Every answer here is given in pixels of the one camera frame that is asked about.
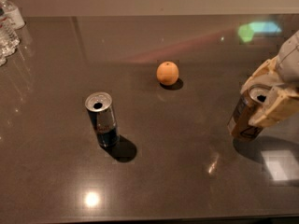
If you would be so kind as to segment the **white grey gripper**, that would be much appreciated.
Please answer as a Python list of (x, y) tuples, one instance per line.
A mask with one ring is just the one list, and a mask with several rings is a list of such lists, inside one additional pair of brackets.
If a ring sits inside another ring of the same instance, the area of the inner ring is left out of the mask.
[(299, 111), (299, 31), (281, 46), (278, 56), (266, 60), (242, 85), (243, 93), (254, 85), (272, 87), (280, 81), (292, 85), (274, 86), (262, 106), (250, 117), (249, 125), (266, 128)]

